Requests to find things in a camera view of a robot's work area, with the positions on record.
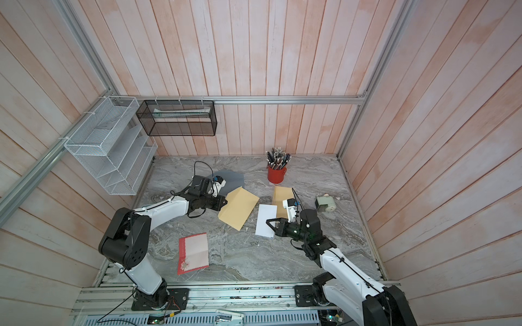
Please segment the yellow envelope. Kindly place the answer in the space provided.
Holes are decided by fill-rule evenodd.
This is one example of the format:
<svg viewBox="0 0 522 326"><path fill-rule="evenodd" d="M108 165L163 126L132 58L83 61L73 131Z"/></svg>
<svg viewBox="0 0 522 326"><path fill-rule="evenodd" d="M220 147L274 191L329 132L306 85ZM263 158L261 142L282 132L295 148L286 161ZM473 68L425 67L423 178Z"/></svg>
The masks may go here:
<svg viewBox="0 0 522 326"><path fill-rule="evenodd" d="M259 198L243 187L231 191L226 196L227 204L218 213L218 219L231 228L240 231L254 210Z"/></svg>
<svg viewBox="0 0 522 326"><path fill-rule="evenodd" d="M273 203L277 207L277 218L288 218L287 210L284 208L283 203L285 200L294 198L294 193L290 187L275 186L273 192Z"/></svg>

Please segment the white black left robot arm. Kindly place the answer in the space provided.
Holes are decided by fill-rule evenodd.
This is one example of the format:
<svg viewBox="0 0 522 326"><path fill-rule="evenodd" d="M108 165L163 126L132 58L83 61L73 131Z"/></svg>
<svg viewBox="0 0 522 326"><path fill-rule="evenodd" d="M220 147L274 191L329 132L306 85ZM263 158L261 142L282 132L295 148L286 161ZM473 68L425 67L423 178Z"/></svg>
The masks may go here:
<svg viewBox="0 0 522 326"><path fill-rule="evenodd" d="M166 282L147 258L150 232L193 211L220 211L227 203L220 190L226 185L221 176L195 175L183 190L170 198L141 209L122 208L115 212L99 244L99 253L119 266L140 294L164 294Z"/></svg>

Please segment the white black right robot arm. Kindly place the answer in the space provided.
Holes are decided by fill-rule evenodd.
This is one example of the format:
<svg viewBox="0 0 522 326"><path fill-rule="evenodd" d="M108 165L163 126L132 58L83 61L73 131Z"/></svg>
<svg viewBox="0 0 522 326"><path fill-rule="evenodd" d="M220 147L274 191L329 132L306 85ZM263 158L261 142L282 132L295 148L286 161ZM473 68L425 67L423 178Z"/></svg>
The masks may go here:
<svg viewBox="0 0 522 326"><path fill-rule="evenodd" d="M333 304L356 325L416 325L405 293L386 286L352 263L322 232L318 212L305 209L296 221L275 218L266 221L275 235L303 243L300 250L324 273L310 286L318 305Z"/></svg>

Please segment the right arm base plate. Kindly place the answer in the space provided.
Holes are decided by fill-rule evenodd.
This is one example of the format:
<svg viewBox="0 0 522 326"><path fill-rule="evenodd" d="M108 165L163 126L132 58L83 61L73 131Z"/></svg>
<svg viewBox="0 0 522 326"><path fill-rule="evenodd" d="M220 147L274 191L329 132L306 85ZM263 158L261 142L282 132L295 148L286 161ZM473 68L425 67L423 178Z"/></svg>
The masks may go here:
<svg viewBox="0 0 522 326"><path fill-rule="evenodd" d="M294 287L297 307L329 306L330 302L324 296L319 285L296 285Z"/></svg>

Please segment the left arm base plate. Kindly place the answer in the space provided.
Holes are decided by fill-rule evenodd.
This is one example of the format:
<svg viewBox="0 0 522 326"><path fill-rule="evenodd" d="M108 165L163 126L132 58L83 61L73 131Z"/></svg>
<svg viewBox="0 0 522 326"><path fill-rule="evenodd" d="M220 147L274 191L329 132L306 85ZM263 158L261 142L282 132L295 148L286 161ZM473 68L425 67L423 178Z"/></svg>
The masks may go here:
<svg viewBox="0 0 522 326"><path fill-rule="evenodd" d="M148 295L137 290L134 296L132 311L183 311L187 307L189 288L160 288L157 293Z"/></svg>

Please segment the blue bordered letter paper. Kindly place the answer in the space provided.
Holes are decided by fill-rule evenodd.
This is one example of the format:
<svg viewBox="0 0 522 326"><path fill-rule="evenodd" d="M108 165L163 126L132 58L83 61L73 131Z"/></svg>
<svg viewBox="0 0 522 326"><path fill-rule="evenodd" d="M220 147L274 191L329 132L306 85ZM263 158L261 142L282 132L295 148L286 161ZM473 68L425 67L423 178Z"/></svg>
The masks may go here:
<svg viewBox="0 0 522 326"><path fill-rule="evenodd" d="M259 205L256 222L256 236L273 239L275 232L269 226L273 226L273 222L266 223L268 220L273 220L277 215L277 207L275 205Z"/></svg>

